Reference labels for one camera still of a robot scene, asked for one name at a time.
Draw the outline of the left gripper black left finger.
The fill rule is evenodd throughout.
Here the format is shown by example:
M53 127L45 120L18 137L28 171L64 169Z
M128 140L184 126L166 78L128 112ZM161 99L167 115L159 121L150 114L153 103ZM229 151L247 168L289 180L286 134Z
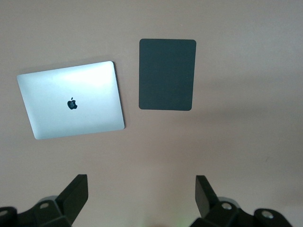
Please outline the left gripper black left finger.
M71 227L88 200L88 177L77 175L58 195L18 214L19 227Z

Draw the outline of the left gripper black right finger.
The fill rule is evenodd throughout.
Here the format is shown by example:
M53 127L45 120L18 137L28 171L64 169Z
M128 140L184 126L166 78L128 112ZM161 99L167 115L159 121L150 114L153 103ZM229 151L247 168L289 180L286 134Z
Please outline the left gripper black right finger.
M195 200L200 212L192 227L252 227L254 217L232 199L218 197L204 175L196 176Z

